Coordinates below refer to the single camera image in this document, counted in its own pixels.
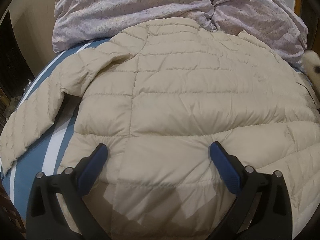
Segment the blue striped mattress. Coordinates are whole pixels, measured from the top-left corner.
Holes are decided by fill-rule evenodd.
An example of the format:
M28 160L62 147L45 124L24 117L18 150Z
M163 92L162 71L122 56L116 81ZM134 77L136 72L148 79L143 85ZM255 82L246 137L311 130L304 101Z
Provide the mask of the blue striped mattress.
M57 55L36 77L21 99L18 107L23 101L28 99L66 57L78 53L85 48L95 48L109 39L95 39L83 42ZM0 159L2 184L23 219L26 218L28 198L36 173L43 171L46 175L57 174L57 169L74 133L73 126L80 100L70 98L65 101L55 119L54 125L29 147L5 176Z

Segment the quilted down jacket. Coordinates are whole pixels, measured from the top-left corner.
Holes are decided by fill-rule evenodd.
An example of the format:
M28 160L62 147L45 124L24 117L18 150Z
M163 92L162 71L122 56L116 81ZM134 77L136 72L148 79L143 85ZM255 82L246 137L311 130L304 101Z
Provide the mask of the quilted down jacket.
M53 124L65 94L82 101L60 171L108 146L84 199L114 239L205 239L234 200L208 155L216 140L243 165L283 173L293 237L320 202L319 102L246 32L158 19L69 56L10 117L4 172Z

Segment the quilted stitching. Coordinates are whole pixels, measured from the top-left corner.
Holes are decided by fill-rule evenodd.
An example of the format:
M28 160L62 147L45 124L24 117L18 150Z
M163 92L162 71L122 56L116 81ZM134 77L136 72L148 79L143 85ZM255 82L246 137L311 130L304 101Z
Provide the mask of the quilted stitching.
M170 18L127 28L79 54L57 67L49 96L39 88L17 114L40 114L48 106L34 107L46 98L54 117L63 92L83 96L60 171L100 142L109 147L86 203L111 236L205 239L234 199L208 156L215 140L244 165L281 170L294 234L307 222L305 210L319 200L320 116L301 78L264 43ZM51 100L57 80L63 90ZM6 140L30 145L27 128L10 137L14 116L1 135L1 157L11 160L23 148L12 151ZM40 132L44 123L36 123Z

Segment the wall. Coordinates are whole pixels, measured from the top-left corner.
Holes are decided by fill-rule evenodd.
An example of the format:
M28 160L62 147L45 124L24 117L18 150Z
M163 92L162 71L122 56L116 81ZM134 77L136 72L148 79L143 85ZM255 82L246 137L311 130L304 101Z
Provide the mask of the wall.
M55 56L54 3L55 0L12 0L8 8L17 43L34 75Z

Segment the bolt head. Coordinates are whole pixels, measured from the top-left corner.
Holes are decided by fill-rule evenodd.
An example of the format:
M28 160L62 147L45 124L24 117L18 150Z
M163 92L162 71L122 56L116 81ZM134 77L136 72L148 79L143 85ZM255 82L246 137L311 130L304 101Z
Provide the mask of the bolt head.
M245 171L246 171L247 173L253 173L253 172L254 172L254 168L251 167L251 166L246 166L246 167L245 167Z
M43 177L43 172L42 171L40 171L40 172L38 172L37 174L36 174L36 178L37 179L41 179Z
M280 178L280 177L282 177L282 172L281 171L275 171L275 175Z
M71 174L73 172L73 168L72 167L67 167L65 170L64 170L64 173L65 174Z

